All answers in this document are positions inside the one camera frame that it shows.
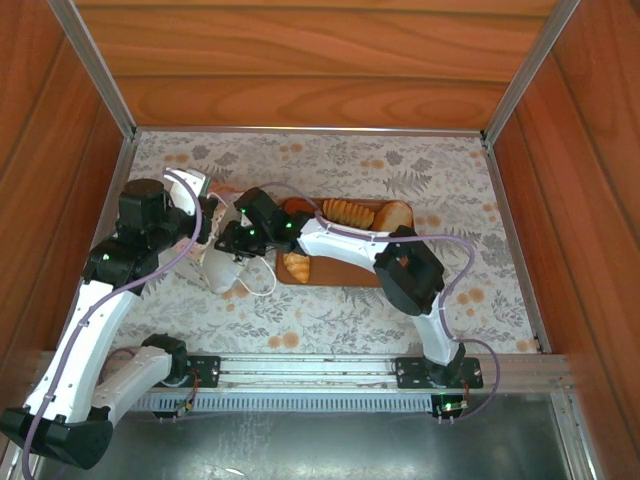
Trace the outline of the cartoon animal paper bag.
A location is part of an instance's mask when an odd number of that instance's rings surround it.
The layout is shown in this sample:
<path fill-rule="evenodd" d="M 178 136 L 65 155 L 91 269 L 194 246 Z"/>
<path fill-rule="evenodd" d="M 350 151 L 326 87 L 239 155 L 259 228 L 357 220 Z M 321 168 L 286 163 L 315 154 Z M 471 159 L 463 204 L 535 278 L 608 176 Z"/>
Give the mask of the cartoon animal paper bag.
<path fill-rule="evenodd" d="M 214 294 L 223 294 L 240 281 L 241 274 L 250 264 L 249 258 L 235 257 L 215 249 L 216 240 L 223 230 L 219 228 L 219 220 L 225 207 L 239 199 L 243 190 L 222 183 L 211 183 L 208 187 L 207 198 L 218 201 L 214 209 L 211 232 L 206 235 L 204 245 L 195 243 L 173 270 L 193 282 L 195 285 L 206 288 Z M 240 222 L 248 225 L 246 219 Z"/>

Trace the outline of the fake croissant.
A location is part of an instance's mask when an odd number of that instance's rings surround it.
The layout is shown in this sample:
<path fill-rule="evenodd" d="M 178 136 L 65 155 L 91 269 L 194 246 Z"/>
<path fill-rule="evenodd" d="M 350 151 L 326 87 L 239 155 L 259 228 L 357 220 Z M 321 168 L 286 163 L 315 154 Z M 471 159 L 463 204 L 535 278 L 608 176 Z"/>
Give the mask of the fake croissant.
<path fill-rule="evenodd" d="M 289 274 L 299 283 L 309 282 L 311 273 L 311 260 L 308 256 L 287 253 L 283 255 L 283 263 Z"/>

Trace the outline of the ribbed fake bread roll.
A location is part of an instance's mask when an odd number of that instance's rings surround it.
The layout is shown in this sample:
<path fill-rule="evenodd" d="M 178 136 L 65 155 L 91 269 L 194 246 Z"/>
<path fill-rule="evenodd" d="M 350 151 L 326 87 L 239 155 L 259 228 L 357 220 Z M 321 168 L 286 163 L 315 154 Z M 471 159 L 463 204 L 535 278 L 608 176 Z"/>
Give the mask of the ribbed fake bread roll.
<path fill-rule="evenodd" d="M 375 219 L 375 213 L 369 208 L 344 199 L 324 200 L 322 212 L 331 222 L 361 230 L 368 230 Z"/>

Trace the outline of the round golden fake bun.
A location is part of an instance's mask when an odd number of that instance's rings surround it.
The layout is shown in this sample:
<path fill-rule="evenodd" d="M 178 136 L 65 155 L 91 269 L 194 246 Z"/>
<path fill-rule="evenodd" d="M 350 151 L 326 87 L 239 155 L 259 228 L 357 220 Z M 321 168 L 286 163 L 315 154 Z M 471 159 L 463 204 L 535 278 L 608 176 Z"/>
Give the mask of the round golden fake bun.
<path fill-rule="evenodd" d="M 405 202 L 391 201 L 375 214 L 371 229 L 373 231 L 395 232 L 400 226 L 413 227 L 413 210 Z"/>

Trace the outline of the brown rectangular tray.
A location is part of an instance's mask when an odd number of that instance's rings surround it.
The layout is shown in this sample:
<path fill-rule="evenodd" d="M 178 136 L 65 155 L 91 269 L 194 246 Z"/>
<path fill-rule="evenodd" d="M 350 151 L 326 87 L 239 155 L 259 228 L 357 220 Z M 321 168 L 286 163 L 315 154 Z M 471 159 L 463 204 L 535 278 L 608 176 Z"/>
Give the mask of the brown rectangular tray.
<path fill-rule="evenodd" d="M 380 211 L 396 211 L 393 207 L 402 204 L 404 224 L 414 227 L 413 209 L 400 200 L 348 199 L 348 202 L 368 208 L 379 216 Z M 325 287 L 366 287 L 380 288 L 381 284 L 373 272 L 356 265 L 348 264 L 328 257 L 312 257 L 310 259 L 310 275 L 306 283 L 299 282 L 286 268 L 284 256 L 278 252 L 276 256 L 275 274 L 277 280 L 286 285 L 325 286 Z"/>

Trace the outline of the floral patterned tablecloth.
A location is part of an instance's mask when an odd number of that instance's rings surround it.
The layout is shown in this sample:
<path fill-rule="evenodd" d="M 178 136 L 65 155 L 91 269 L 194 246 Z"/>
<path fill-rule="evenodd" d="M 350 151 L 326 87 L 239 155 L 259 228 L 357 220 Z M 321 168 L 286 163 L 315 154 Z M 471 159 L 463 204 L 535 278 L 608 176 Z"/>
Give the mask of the floral patterned tablecloth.
<path fill-rule="evenodd" d="M 538 349 L 481 142 L 464 137 L 146 132 L 130 170 L 157 177 L 194 168 L 222 185 L 265 185 L 277 200 L 293 189 L 321 198 L 401 200 L 447 279 L 449 329 L 471 353 Z M 123 320 L 115 347 L 166 333 L 206 353 L 417 355 L 410 317 L 374 288 L 275 284 L 258 260 L 215 295 L 170 271 L 148 284 Z"/>

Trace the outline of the grey metal sheet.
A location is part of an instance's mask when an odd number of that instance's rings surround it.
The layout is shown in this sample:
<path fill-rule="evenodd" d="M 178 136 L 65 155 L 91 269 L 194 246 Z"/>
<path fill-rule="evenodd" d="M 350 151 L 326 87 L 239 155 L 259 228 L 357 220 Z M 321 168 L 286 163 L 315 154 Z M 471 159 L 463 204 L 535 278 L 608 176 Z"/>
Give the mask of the grey metal sheet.
<path fill-rule="evenodd" d="M 90 470 L 38 480 L 568 480 L 549 400 L 506 395 L 447 425 L 424 414 L 130 414 Z"/>

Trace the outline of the circuit board with green light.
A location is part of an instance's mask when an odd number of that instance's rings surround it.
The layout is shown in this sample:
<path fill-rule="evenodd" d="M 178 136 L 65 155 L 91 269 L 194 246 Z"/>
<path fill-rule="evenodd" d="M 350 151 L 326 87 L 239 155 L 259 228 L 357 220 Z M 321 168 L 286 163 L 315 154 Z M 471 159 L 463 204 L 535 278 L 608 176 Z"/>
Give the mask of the circuit board with green light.
<path fill-rule="evenodd" d="M 468 401 L 463 395 L 432 395 L 432 416 L 438 420 L 449 420 L 459 417 L 468 407 Z"/>

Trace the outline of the aluminium wall edge strip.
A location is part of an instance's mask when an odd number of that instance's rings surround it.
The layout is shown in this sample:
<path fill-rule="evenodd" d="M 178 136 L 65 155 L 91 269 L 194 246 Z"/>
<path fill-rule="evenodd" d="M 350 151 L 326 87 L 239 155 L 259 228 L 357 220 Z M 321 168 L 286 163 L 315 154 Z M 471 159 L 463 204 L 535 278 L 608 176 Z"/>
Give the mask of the aluminium wall edge strip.
<path fill-rule="evenodd" d="M 363 128 L 363 127 L 292 127 L 292 126 L 138 126 L 136 132 L 189 132 L 189 133 L 251 133 L 251 134 L 305 134 L 305 135 L 371 135 L 416 137 L 481 138 L 482 132 L 472 129 L 426 128 Z"/>

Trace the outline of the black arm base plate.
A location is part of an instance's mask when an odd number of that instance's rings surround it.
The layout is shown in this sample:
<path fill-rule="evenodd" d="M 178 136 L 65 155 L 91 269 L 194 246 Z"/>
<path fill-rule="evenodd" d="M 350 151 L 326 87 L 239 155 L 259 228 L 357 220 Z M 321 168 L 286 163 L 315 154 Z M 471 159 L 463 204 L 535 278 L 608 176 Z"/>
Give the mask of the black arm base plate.
<path fill-rule="evenodd" d="M 442 366 L 424 357 L 398 357 L 393 362 L 399 389 L 481 389 L 484 387 L 480 362 L 464 357 Z"/>
<path fill-rule="evenodd" d="M 211 355 L 189 355 L 186 373 L 181 379 L 164 380 L 153 385 L 154 388 L 217 388 L 220 377 L 221 358 Z"/>

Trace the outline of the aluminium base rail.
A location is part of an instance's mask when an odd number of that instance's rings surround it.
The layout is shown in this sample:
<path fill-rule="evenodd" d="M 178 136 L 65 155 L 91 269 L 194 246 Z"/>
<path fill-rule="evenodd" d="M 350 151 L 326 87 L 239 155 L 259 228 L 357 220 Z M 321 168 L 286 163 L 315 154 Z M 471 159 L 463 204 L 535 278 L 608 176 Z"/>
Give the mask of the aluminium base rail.
<path fill-rule="evenodd" d="M 434 394 L 537 394 L 571 391 L 576 382 L 568 360 L 555 354 L 471 355 L 480 362 L 481 389 L 418 389 Z M 216 393 L 396 393 L 394 359 L 389 355 L 222 353 Z"/>

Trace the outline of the aluminium frame post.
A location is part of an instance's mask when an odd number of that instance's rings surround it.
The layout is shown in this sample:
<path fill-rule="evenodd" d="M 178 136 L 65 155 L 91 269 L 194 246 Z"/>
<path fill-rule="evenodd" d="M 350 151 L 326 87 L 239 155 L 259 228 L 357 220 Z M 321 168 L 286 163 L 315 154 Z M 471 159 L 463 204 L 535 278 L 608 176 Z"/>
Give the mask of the aluminium frame post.
<path fill-rule="evenodd" d="M 516 71 L 484 130 L 489 146 L 497 141 L 504 126 L 515 111 L 522 96 L 534 80 L 538 70 L 552 50 L 581 0 L 558 0 L 529 53 Z"/>
<path fill-rule="evenodd" d="M 67 39 L 124 137 L 137 125 L 74 0 L 47 0 Z"/>

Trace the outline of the aluminium frame bar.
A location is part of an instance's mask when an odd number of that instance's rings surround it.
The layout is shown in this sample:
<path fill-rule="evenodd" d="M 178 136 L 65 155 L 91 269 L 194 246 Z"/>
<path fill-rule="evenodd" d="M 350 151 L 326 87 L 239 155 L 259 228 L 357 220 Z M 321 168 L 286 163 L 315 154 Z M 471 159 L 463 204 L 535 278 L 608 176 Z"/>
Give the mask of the aluminium frame bar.
<path fill-rule="evenodd" d="M 602 469 L 577 397 L 560 390 L 551 393 L 550 400 L 569 478 L 602 480 Z"/>

